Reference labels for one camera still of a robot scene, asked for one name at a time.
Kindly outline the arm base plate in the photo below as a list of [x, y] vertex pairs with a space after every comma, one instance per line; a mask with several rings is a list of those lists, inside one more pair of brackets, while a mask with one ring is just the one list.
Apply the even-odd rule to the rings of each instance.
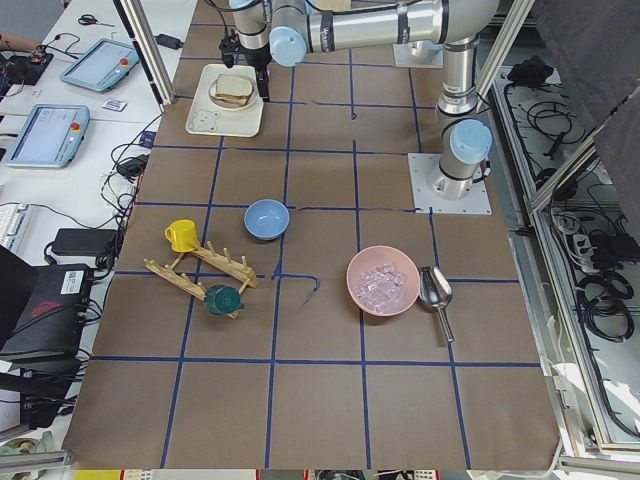
[[466, 180], [453, 180], [440, 170], [440, 154], [410, 153], [408, 165], [414, 209], [418, 213], [491, 215], [484, 180], [476, 169]]
[[430, 57], [414, 57], [410, 52], [410, 44], [394, 45], [393, 54], [396, 67], [441, 69], [443, 66], [443, 50]]

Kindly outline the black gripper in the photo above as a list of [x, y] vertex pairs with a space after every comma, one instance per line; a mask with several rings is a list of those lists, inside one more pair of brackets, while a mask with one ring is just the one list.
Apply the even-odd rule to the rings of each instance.
[[269, 33], [238, 33], [240, 52], [248, 65], [256, 70], [258, 93], [264, 102], [270, 101], [268, 65], [271, 62]]

